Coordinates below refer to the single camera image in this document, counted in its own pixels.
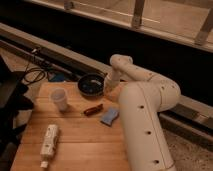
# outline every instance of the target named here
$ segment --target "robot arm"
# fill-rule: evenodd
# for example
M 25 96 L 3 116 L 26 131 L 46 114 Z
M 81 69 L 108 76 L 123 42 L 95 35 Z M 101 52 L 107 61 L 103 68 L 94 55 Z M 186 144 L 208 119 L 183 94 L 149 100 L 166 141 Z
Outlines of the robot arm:
M 132 171 L 175 171 L 157 112 L 174 107 L 179 86 L 171 79 L 132 64 L 132 58 L 113 55 L 105 78 L 105 93 L 119 84 L 122 74 L 135 80 L 119 96 L 120 117 Z

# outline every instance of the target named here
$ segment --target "tiled floor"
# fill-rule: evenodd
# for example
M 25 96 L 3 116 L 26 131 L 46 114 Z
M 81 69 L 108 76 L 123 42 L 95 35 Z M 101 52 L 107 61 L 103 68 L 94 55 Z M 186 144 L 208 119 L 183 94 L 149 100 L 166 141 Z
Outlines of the tiled floor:
M 3 49 L 0 48 L 0 54 L 2 55 L 4 61 L 7 63 L 9 68 L 12 71 L 24 71 L 27 65 L 27 61 L 17 57 L 14 54 L 11 54 Z M 40 85 L 42 82 L 45 82 L 46 80 L 42 80 L 41 82 L 35 83 L 31 86 L 29 86 L 28 92 L 25 94 L 28 98 L 30 98 L 32 101 L 35 100 L 37 92 L 40 88 Z M 24 123 L 27 123 L 29 117 L 31 115 L 31 110 L 28 111 L 20 111 L 18 117 L 14 120 L 14 126 L 22 125 Z M 17 147 L 13 145 L 12 143 L 7 146 L 7 149 L 5 150 L 5 153 L 0 157 L 0 171 L 9 171 L 10 166 L 13 162 L 13 158 L 15 156 Z
M 25 69 L 27 61 L 6 52 L 3 49 L 0 49 L 0 53 L 12 70 Z M 29 87 L 30 89 L 26 95 L 33 101 L 35 100 L 40 85 L 41 82 Z M 21 112 L 17 118 L 17 125 L 26 123 L 29 117 L 30 111 Z M 165 137 L 178 171 L 213 170 L 212 142 L 205 143 L 202 138 L 198 138 L 193 134 L 184 132 L 181 127 L 177 127 L 176 125 L 166 123 L 164 121 L 162 121 L 162 123 L 164 127 L 167 128 L 164 129 Z M 10 144 L 6 153 L 0 158 L 0 171 L 9 171 L 15 152 L 16 147 Z

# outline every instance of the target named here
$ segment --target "black cable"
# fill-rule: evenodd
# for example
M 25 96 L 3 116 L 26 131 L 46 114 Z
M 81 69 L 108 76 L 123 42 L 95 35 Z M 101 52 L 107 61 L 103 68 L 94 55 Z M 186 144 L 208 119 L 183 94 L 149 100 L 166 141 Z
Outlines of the black cable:
M 38 50 L 34 49 L 31 52 L 31 54 L 32 55 L 29 57 L 28 64 L 27 64 L 26 69 L 25 69 L 25 75 L 24 75 L 24 80 L 25 80 L 27 86 L 31 85 L 33 83 L 39 82 L 39 81 L 43 80 L 44 78 L 47 78 L 47 80 L 50 81 L 50 74 L 59 74 L 60 73 L 60 74 L 63 74 L 69 80 L 74 80 L 74 81 L 78 80 L 78 78 L 75 74 L 66 73 L 63 70 L 55 69 L 55 68 L 52 67 L 52 64 L 47 62 L 46 60 L 42 60 L 40 62 L 37 62 L 36 61 L 36 54 L 38 54 Z M 29 66 L 32 62 L 36 63 L 38 65 L 38 67 L 33 67 L 33 68 L 29 69 Z M 37 75 L 32 80 L 29 80 L 27 78 L 27 75 L 32 74 L 32 73 L 36 73 L 36 72 L 37 72 Z

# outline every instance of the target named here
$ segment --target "wooden tabletop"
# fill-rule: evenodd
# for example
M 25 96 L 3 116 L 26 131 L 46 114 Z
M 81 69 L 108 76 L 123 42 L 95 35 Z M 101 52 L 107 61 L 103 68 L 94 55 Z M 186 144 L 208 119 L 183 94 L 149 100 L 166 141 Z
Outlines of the wooden tabletop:
M 49 99 L 51 91 L 57 87 L 68 92 L 69 109 L 65 113 L 58 112 Z M 48 171 L 130 171 L 119 118 L 112 127 L 100 122 L 109 107 L 118 108 L 119 91 L 118 87 L 108 97 L 85 98 L 76 83 L 44 83 L 11 171 L 42 170 L 40 150 L 49 124 L 59 126 L 60 136 Z M 82 115 L 85 109 L 100 103 L 104 106 L 100 113 L 90 117 Z

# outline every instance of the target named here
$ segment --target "paper cup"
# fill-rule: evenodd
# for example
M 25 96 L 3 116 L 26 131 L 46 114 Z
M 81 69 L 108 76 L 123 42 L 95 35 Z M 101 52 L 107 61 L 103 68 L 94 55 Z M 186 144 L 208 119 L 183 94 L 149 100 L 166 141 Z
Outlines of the paper cup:
M 51 101 L 56 105 L 59 111 L 66 111 L 67 104 L 67 92 L 63 88 L 56 88 L 52 91 L 50 95 Z

